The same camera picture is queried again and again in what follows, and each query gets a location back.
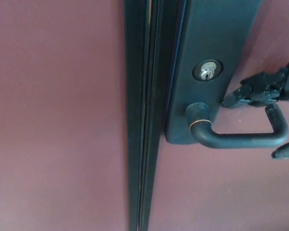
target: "door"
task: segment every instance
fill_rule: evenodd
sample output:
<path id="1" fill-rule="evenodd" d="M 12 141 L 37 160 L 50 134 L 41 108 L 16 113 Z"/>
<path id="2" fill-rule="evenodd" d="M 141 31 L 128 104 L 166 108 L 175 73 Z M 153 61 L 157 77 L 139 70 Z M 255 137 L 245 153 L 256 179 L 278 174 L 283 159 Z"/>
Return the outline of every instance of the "door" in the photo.
<path id="1" fill-rule="evenodd" d="M 288 61 L 289 1 L 263 1 L 228 93 Z M 289 124 L 289 102 L 278 104 Z M 221 109 L 214 129 L 265 132 L 270 125 L 263 108 L 247 106 Z M 272 151 L 174 145 L 162 135 L 149 230 L 289 231 L 289 160 L 272 160 Z"/>
<path id="2" fill-rule="evenodd" d="M 0 1 L 0 231 L 128 229 L 124 4 Z"/>

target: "brass ring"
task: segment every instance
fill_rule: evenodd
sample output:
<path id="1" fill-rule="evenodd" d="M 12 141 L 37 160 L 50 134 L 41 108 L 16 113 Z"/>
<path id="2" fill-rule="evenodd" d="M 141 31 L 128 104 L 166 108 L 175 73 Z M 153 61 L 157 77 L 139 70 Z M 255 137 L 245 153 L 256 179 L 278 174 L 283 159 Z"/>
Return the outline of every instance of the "brass ring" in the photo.
<path id="1" fill-rule="evenodd" d="M 189 129 L 191 129 L 191 127 L 195 124 L 195 123 L 198 123 L 198 122 L 209 122 L 212 124 L 211 121 L 209 121 L 208 119 L 200 119 L 200 120 L 196 120 L 195 122 L 193 122 L 190 126 L 189 126 Z"/>

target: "maroon wall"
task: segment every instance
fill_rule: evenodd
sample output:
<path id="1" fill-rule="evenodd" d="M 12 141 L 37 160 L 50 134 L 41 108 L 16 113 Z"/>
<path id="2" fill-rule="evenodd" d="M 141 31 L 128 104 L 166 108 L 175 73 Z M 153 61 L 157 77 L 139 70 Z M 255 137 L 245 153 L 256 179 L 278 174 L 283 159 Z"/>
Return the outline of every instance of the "maroon wall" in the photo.
<path id="1" fill-rule="evenodd" d="M 242 78 L 289 61 L 289 0 L 264 0 L 241 65 Z M 289 103 L 281 103 L 289 122 Z M 261 108 L 223 109 L 218 132 L 264 132 Z M 150 231 L 289 231 L 289 160 L 273 149 L 214 150 L 161 139 Z"/>
<path id="2" fill-rule="evenodd" d="M 123 15 L 0 1 L 0 231 L 127 230 Z"/>

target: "door handle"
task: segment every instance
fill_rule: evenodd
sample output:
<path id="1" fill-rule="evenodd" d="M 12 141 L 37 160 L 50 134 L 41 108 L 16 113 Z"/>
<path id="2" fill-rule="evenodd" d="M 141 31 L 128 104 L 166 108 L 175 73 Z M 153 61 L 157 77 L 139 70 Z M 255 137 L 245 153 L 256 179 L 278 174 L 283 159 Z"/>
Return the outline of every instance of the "door handle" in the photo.
<path id="1" fill-rule="evenodd" d="M 209 107 L 205 103 L 193 103 L 186 108 L 190 132 L 195 140 L 210 148 L 269 148 L 280 146 L 287 140 L 289 129 L 277 104 L 265 107 L 273 128 L 272 133 L 218 134 L 212 130 Z"/>

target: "black door handle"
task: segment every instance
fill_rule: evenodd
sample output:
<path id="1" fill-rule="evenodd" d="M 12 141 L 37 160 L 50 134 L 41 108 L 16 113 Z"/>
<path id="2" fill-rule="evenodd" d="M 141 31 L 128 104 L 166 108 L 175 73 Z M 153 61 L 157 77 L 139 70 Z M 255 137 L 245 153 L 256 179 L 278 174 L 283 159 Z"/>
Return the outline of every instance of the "black door handle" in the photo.
<path id="1" fill-rule="evenodd" d="M 218 134 L 211 128 L 209 107 L 194 103 L 186 108 L 185 115 L 195 140 L 210 148 L 270 148 L 280 146 L 288 138 L 287 122 L 277 104 L 265 107 L 273 128 L 272 133 Z"/>

